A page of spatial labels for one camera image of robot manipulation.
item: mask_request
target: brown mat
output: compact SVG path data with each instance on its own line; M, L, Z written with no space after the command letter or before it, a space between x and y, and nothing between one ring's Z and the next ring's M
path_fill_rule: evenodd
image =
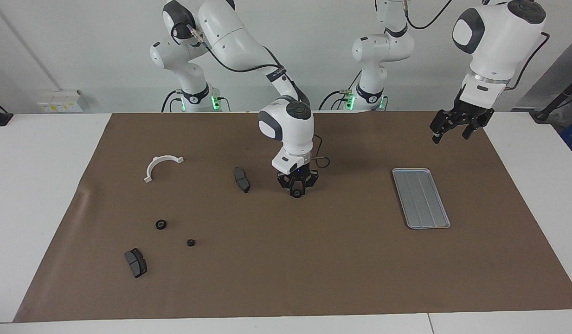
M317 115L332 165L293 199L270 165L281 144L256 115L114 115L15 321L572 308L572 283L485 133L436 146L433 116ZM146 184L164 154L185 162ZM449 230L406 227L394 167L432 170ZM134 247L148 263L139 279L123 255Z

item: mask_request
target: table surface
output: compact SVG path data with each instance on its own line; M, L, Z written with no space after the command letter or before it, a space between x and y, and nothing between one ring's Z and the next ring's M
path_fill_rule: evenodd
M572 333L572 310L10 324L109 117L15 116L0 128L0 333ZM496 113L485 131L572 280L572 152L528 114Z

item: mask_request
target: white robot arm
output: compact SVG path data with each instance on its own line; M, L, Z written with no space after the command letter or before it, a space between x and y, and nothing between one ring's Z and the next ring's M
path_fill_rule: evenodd
M309 100L274 55L250 36L233 1L171 0L163 16L176 43L204 47L228 70L259 71L277 89L281 96L259 113L259 128L267 137L283 142L271 162L280 172L280 184L295 197L304 195L318 178L309 167L314 135Z
M384 23L385 32L358 38L352 47L354 59L362 65L362 76L349 109L375 110L387 79L387 70L381 64L407 59L413 53L415 43L407 31L402 0L379 0L377 17Z
M189 63L206 52L205 47L195 47L188 42L176 44L170 36L150 47L154 64L178 77L182 89L180 98L186 112L221 111L218 89L206 82L201 66Z
M538 42L546 13L532 0L512 0L495 6L469 8L459 17L453 29L455 45L472 55L470 71L465 76L452 110L441 110L430 128L434 142L444 133L467 125L465 139L488 124L492 106L506 90L519 63Z

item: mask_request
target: black wheel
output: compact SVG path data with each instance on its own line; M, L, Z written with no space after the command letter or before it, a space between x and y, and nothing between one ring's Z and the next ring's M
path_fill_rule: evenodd
M156 222L156 229L164 230L165 228L167 228L167 222L165 220L161 219Z

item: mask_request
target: rectangular tray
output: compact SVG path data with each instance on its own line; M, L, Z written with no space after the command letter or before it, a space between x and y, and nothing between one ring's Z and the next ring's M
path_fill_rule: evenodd
M409 228L427 230L451 227L430 170L396 168L392 174Z

